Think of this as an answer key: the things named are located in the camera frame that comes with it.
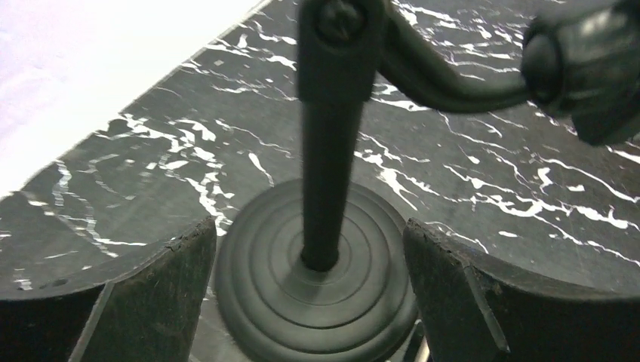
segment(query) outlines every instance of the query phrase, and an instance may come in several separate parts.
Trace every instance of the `round weighted base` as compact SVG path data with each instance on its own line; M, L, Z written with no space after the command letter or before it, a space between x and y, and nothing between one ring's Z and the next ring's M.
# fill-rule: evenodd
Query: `round weighted base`
M404 226L389 203L353 185L340 259L318 273L300 261L302 182L259 195L217 255L214 288L235 342L260 362L384 362L417 318Z

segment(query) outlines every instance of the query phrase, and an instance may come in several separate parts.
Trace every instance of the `white wall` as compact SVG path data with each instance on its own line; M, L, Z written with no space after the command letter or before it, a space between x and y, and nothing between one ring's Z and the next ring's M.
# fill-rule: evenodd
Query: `white wall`
M258 1L1 1L0 198Z

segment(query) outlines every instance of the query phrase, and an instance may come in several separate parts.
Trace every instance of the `black metal pole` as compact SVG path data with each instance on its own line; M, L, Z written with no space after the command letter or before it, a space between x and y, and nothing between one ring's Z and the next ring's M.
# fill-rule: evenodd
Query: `black metal pole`
M334 267L364 103L303 103L302 260Z
M317 272L336 265L360 117L382 57L387 2L304 0L297 93L303 122L301 259Z

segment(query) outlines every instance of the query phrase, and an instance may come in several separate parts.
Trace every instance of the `black marble surface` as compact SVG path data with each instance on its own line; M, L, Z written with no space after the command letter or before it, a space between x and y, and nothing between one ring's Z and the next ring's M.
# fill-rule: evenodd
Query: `black marble surface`
M535 10L560 3L396 5L460 72L491 80L516 71ZM0 282L29 289L207 214L223 235L254 196L298 177L295 14L274 0L0 202ZM355 182L521 267L640 293L640 146L590 148L533 106L445 115L382 78L375 89ZM245 360L212 292L202 308L192 361Z

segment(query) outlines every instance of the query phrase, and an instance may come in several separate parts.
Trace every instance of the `concentric ring base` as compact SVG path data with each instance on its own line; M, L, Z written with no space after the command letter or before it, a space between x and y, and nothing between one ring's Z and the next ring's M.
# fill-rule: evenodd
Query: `concentric ring base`
M227 330L258 362L384 362L417 318L402 252L402 216L352 185L338 263L304 267L302 182L282 183L235 218L214 289Z

